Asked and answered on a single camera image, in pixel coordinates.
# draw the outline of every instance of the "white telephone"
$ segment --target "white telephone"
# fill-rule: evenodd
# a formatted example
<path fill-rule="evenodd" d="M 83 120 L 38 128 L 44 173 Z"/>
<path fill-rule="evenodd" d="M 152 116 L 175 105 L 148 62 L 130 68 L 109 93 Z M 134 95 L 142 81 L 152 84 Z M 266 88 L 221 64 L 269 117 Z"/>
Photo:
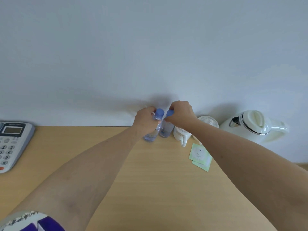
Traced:
<path fill-rule="evenodd" d="M 26 122 L 0 122 L 0 173 L 18 161 L 33 136 L 35 127 Z"/>

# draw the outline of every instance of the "forearm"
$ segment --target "forearm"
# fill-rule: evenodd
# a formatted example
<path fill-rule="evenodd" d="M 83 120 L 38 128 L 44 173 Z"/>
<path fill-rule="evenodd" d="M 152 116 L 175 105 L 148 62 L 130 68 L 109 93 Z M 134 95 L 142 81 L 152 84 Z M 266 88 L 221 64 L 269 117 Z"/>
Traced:
<path fill-rule="evenodd" d="M 187 126 L 234 185 L 278 230 L 308 225 L 308 173 L 274 152 L 194 120 Z"/>
<path fill-rule="evenodd" d="M 82 152 L 51 174 L 12 213 L 40 211 L 67 231 L 84 230 L 141 137 L 138 128 L 130 127 Z"/>

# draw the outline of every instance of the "plastic bottle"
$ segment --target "plastic bottle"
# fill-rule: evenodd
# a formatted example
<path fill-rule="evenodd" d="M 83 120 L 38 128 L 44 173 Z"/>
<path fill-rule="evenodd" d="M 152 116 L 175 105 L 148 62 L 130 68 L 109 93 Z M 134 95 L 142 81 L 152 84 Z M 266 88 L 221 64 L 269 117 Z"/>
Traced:
<path fill-rule="evenodd" d="M 162 120 L 164 114 L 165 114 L 164 110 L 156 109 L 156 112 L 153 116 L 153 120 Z M 147 142 L 153 142 L 156 139 L 160 128 L 161 128 L 161 123 L 157 125 L 156 129 L 152 133 L 145 135 L 143 139 Z"/>
<path fill-rule="evenodd" d="M 173 110 L 168 110 L 166 117 L 171 116 L 174 113 Z M 168 138 L 174 128 L 174 125 L 171 122 L 165 121 L 165 119 L 161 123 L 161 130 L 159 135 L 163 138 Z"/>

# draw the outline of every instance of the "wooden table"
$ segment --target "wooden table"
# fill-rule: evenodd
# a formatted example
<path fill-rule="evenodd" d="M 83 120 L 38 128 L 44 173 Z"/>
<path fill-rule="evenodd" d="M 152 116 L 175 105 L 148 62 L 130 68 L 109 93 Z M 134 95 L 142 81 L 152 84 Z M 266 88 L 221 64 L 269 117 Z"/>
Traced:
<path fill-rule="evenodd" d="M 0 219 L 63 163 L 124 129 L 37 127 L 14 168 L 0 174 Z M 173 136 L 140 140 L 87 231 L 275 230 L 215 161 L 209 172 L 191 163 L 194 142 L 190 138 L 183 148 Z"/>

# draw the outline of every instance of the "green tea bag packet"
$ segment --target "green tea bag packet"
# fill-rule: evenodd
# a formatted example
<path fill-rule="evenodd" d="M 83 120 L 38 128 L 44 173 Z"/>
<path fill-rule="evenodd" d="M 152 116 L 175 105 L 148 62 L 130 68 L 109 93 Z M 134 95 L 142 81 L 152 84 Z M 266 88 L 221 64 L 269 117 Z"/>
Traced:
<path fill-rule="evenodd" d="M 212 156 L 204 146 L 193 143 L 189 159 L 192 160 L 194 165 L 202 168 L 205 171 L 209 171 L 212 162 Z"/>

